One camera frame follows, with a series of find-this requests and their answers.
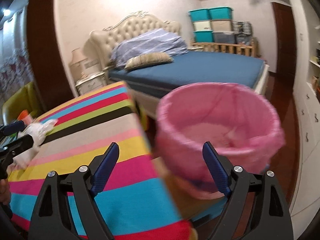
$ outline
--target tufted headboard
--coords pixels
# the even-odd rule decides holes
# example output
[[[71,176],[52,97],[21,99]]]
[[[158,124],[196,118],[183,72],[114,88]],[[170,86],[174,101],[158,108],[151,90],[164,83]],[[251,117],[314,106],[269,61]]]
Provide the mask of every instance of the tufted headboard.
[[[163,22],[147,12],[138,11],[128,15],[115,26],[104,28],[102,31],[92,31],[89,40],[98,52],[101,67],[105,68],[110,63],[112,50],[121,41],[159,28],[180,35],[181,25],[178,22]]]

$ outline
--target bedside lamp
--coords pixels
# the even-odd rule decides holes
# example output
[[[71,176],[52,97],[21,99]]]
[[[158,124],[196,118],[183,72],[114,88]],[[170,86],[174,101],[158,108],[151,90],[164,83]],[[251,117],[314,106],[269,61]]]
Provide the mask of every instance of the bedside lamp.
[[[70,70],[72,77],[75,82],[79,79],[86,78],[87,75],[84,74],[84,61],[87,60],[87,57],[83,55],[80,48],[74,49],[72,51],[72,60],[70,63]]]

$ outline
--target black and white checkered fabric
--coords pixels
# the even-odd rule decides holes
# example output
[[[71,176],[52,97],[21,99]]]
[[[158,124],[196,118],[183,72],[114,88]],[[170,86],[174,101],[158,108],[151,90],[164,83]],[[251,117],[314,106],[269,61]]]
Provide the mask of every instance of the black and white checkered fabric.
[[[250,22],[232,21],[232,29],[234,34],[252,35],[252,25]]]

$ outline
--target lampshade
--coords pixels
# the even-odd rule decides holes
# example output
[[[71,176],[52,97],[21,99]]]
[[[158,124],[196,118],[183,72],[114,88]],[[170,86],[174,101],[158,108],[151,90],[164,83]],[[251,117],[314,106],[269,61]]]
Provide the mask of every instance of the lampshade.
[[[83,55],[82,51],[80,48],[77,48],[72,51],[72,60],[71,60],[71,65],[75,63],[79,63],[81,61],[87,60],[85,55]]]

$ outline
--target green chair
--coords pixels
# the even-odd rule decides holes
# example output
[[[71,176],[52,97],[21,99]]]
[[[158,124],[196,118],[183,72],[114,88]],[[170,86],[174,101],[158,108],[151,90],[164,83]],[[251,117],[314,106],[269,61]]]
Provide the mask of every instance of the green chair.
[[[40,116],[43,111],[36,96],[33,82],[29,82],[20,88],[2,106],[2,117],[4,124],[17,120],[23,110],[28,110],[33,118]]]

